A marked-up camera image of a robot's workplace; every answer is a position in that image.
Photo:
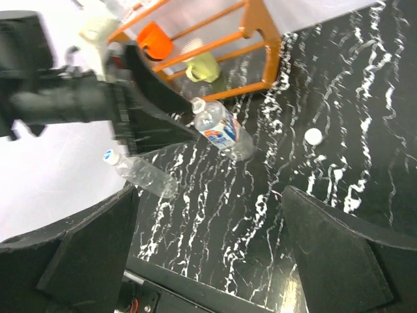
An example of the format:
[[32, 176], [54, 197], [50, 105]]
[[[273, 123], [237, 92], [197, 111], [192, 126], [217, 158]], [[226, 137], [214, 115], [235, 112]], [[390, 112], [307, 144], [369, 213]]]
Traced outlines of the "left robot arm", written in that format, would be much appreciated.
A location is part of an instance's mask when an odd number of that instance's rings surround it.
[[196, 131], [173, 119], [190, 112], [190, 102], [151, 69], [135, 43], [107, 50], [99, 63], [103, 76], [71, 61], [54, 68], [40, 15], [3, 11], [1, 135], [17, 140], [17, 120], [35, 136], [48, 125], [109, 121], [114, 140], [132, 156], [196, 141]]

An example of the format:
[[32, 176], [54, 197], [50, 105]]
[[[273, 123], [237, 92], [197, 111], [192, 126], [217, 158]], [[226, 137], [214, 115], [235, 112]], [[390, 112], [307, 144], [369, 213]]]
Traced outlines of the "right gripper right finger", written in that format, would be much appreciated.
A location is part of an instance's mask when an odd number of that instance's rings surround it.
[[416, 238], [294, 186], [281, 207], [310, 312], [415, 312]]

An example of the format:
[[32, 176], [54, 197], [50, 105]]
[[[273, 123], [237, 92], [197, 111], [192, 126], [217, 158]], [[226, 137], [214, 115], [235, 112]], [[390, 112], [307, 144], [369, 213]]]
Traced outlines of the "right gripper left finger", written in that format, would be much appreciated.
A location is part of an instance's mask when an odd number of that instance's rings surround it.
[[128, 186], [1, 242], [1, 311], [113, 312], [138, 204], [137, 189]]

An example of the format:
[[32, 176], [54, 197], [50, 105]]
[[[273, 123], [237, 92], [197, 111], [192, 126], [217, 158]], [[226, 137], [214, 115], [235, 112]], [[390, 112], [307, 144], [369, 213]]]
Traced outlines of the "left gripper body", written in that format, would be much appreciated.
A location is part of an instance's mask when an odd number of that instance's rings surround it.
[[128, 153], [142, 153], [132, 96], [132, 89], [136, 83], [132, 71], [128, 68], [126, 56], [127, 49], [132, 46], [132, 42], [110, 44], [104, 57], [104, 77], [109, 84], [112, 100], [113, 139], [125, 146]]

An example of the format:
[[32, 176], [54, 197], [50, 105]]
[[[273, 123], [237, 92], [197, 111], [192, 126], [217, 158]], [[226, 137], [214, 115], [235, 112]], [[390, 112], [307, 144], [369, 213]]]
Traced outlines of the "labelled clear plastic bottle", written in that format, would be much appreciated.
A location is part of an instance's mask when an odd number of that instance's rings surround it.
[[254, 152], [252, 137], [219, 101], [191, 99], [194, 127], [231, 160], [242, 161]]

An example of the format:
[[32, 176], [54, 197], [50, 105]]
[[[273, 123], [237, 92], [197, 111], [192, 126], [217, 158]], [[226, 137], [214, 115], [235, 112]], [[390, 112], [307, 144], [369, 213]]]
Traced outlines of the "blue white bottle cap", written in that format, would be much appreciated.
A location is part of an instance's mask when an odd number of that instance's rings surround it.
[[120, 160], [120, 154], [115, 152], [113, 149], [107, 150], [103, 156], [103, 161], [111, 166], [116, 165], [119, 160]]

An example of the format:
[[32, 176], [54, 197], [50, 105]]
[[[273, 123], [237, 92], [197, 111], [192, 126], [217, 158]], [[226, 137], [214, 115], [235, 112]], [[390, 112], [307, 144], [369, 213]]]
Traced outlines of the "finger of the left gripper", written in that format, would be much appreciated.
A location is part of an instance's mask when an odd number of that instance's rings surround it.
[[125, 44], [123, 48], [124, 65], [147, 100], [168, 114], [192, 112], [191, 103], [152, 70], [138, 46]]
[[194, 117], [191, 106], [179, 112], [135, 108], [130, 113], [130, 130], [133, 134], [131, 153], [150, 153], [199, 139], [197, 131], [189, 125]]

